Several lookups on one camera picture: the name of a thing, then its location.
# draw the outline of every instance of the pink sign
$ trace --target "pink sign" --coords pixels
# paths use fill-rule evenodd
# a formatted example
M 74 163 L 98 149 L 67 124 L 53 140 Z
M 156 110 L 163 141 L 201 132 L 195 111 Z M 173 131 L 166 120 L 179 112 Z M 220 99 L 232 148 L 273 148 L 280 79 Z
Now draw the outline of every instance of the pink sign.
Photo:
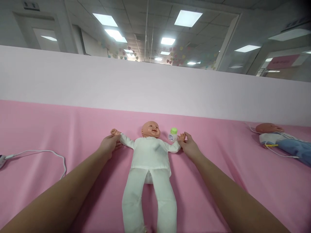
M 299 54 L 296 54 L 290 56 L 275 57 L 270 61 L 267 69 L 284 69 L 291 67 L 294 61 L 296 61 L 299 56 Z

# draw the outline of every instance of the sign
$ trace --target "sign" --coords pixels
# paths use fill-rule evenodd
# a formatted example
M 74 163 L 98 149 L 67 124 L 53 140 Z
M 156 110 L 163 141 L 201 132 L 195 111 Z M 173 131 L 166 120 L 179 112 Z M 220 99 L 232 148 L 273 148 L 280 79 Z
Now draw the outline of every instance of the sign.
M 296 28 L 298 26 L 307 24 L 310 21 L 311 21 L 311 17 L 310 16 L 304 16 L 304 17 L 302 17 L 300 19 L 296 19 L 295 21 L 292 21 L 292 22 L 286 24 L 285 29 L 283 31 L 281 31 L 281 32 L 285 32 L 287 30 L 290 30 L 290 29 Z
M 290 56 L 275 57 L 270 61 L 267 69 L 284 69 L 291 67 L 299 56 L 299 54 L 295 54 Z

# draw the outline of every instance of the green bottle cap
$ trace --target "green bottle cap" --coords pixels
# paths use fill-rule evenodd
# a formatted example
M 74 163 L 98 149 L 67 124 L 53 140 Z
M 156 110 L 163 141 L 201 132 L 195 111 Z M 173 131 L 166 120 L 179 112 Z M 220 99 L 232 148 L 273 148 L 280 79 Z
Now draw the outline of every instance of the green bottle cap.
M 171 128 L 171 134 L 177 134 L 177 128 Z

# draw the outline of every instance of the forearm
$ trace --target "forearm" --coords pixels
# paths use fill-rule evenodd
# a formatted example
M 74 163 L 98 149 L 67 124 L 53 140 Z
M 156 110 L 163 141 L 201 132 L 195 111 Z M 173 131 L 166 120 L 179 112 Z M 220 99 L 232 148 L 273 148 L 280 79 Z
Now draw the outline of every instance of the forearm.
M 289 232 L 262 204 L 204 155 L 192 160 L 232 232 Z
M 172 145 L 165 142 L 165 145 L 166 145 L 167 151 L 171 153 L 177 153 L 181 149 L 181 146 L 178 144 L 177 141 L 174 142 Z
M 120 138 L 120 142 L 129 147 L 129 148 L 134 148 L 134 141 L 131 140 L 129 137 L 127 137 L 125 134 L 121 133 L 121 138 Z
M 93 153 L 25 207 L 0 233 L 65 232 L 107 160 L 106 154 Z

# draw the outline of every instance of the white doll outfit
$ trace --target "white doll outfit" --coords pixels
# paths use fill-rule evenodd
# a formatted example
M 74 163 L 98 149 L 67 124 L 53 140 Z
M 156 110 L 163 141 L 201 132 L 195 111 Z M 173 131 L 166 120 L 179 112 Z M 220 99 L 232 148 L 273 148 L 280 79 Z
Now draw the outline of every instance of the white doll outfit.
M 277 144 L 278 142 L 285 140 L 285 139 L 294 139 L 299 142 L 305 142 L 305 143 L 310 143 L 307 141 L 303 141 L 299 138 L 296 138 L 292 135 L 289 135 L 287 133 L 282 133 L 282 132 L 274 132 L 274 133 L 264 133 L 259 135 L 259 141 L 261 144 Z
M 144 183 L 152 183 L 158 202 L 158 233 L 174 233 L 177 230 L 177 205 L 169 181 L 171 169 L 168 152 L 177 153 L 180 145 L 170 145 L 155 137 L 138 138 L 135 141 L 121 133 L 120 142 L 134 150 L 129 177 L 122 199 L 125 233 L 145 233 L 142 209 Z

